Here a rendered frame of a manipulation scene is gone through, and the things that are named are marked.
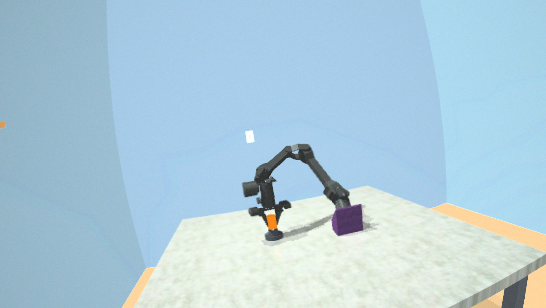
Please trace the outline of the orange knob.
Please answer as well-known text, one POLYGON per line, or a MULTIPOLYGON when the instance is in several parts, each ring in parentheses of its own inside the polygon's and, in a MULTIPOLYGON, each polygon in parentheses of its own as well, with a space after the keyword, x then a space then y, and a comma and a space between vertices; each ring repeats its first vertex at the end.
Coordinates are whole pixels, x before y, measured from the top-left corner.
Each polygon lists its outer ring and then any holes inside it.
POLYGON ((276 217, 274 214, 267 215, 268 229, 277 229, 276 217))

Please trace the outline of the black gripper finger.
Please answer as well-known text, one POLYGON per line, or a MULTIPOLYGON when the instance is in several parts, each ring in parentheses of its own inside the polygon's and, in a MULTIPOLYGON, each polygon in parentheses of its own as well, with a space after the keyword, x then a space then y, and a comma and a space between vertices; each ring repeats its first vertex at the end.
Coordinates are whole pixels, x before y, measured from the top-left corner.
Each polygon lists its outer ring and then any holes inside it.
POLYGON ((260 217, 263 218, 263 220, 264 220, 264 222, 265 222, 265 224, 266 224, 266 226, 267 226, 267 228, 268 228, 268 221, 267 221, 266 215, 264 214, 264 215, 261 215, 260 217))
POLYGON ((275 210, 276 223, 278 225, 279 219, 281 217, 282 212, 284 212, 284 210, 280 210, 280 211, 277 211, 276 209, 274 209, 274 210, 275 210))

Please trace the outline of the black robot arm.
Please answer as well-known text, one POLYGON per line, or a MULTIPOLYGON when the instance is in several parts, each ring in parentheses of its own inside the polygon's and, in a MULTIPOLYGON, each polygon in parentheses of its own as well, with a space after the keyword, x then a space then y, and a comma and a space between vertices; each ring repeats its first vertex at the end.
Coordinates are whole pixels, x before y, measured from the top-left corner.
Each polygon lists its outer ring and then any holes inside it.
POLYGON ((272 176, 270 177, 270 175, 287 158, 301 160, 303 163, 308 164, 317 179, 324 185, 325 189, 323 193, 326 195, 326 199, 333 202, 336 207, 335 209, 351 206, 348 198, 350 196, 350 191, 345 190, 337 181, 334 181, 331 177, 329 177, 329 175, 317 162, 314 151, 309 144, 285 146, 284 149, 281 150, 269 162, 258 166, 256 168, 254 181, 242 183, 244 197, 253 195, 257 196, 259 192, 261 195, 274 193, 272 182, 276 182, 277 180, 275 180, 272 176), (292 153, 297 150, 299 150, 298 154, 292 153))

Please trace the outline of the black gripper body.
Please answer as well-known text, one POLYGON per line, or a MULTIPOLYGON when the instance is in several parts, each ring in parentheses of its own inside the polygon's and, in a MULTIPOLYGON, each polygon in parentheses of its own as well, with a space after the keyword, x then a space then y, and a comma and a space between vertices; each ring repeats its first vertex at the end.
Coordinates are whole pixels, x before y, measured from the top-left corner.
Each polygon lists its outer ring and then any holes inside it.
POLYGON ((292 208, 291 202, 288 200, 279 201, 279 204, 275 203, 274 193, 268 195, 261 195, 262 208, 251 207, 249 208, 249 214, 251 216, 264 215, 264 211, 276 209, 277 211, 292 208), (272 208, 271 208, 272 207, 272 208), (267 209, 268 208, 268 209, 267 209))

